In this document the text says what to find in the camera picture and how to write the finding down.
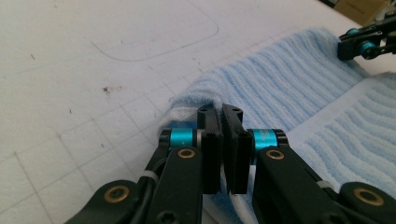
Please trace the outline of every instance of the light blue cloth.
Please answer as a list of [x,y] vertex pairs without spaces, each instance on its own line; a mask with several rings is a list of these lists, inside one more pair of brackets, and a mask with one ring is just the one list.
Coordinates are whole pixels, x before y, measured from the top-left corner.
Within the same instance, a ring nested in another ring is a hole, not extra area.
[[[325,29],[310,29],[208,72],[172,100],[161,128],[195,121],[202,105],[235,105],[245,128],[285,131],[336,191],[361,181],[396,197],[396,75],[369,77],[355,62],[339,61],[337,42]],[[205,210],[220,223],[256,222],[254,171],[247,195],[223,189],[205,196]]]

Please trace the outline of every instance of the black mechanical arm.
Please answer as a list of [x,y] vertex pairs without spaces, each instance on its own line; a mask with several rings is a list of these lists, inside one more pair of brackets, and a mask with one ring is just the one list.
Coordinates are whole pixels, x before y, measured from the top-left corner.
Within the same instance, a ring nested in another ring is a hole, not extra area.
[[381,189],[350,182],[339,193],[289,146],[281,130],[242,126],[243,111],[197,110],[196,129],[165,129],[137,183],[97,190],[67,223],[201,223],[203,194],[246,194],[256,164],[253,208],[259,223],[395,223],[396,201]]
[[370,60],[378,55],[396,53],[396,10],[387,12],[385,19],[373,24],[353,28],[341,35],[338,43],[338,58],[342,61],[362,56]]

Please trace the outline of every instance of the striped towel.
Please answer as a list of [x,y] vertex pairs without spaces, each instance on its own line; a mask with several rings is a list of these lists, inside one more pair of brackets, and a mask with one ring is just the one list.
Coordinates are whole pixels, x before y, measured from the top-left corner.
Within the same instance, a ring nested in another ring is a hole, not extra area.
[[[337,42],[325,29],[309,29],[208,72],[172,100],[160,130],[195,122],[202,105],[235,105],[245,128],[282,129],[336,190],[361,181],[396,197],[396,75],[370,77],[339,61]],[[205,196],[206,211],[220,223],[257,222],[254,171],[247,195]]]

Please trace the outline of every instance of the folded cloth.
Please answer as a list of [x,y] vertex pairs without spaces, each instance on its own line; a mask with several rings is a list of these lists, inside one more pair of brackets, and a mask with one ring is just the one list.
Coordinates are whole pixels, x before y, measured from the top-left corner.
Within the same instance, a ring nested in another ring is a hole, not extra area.
[[[208,72],[173,98],[161,127],[186,126],[196,110],[222,104],[244,110],[245,128],[282,129],[290,145],[335,189],[362,181],[396,196],[396,78],[370,77],[336,57],[325,29],[290,35],[236,63]],[[205,196],[220,223],[254,223],[251,167],[247,195]]]

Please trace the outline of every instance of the white surface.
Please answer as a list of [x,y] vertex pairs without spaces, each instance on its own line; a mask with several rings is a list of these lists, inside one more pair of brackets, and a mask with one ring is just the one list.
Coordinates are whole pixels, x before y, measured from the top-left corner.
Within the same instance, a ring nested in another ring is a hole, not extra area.
[[[63,223],[137,180],[172,96],[312,26],[358,27],[315,0],[1,1],[0,223]],[[392,55],[357,61],[396,71]]]

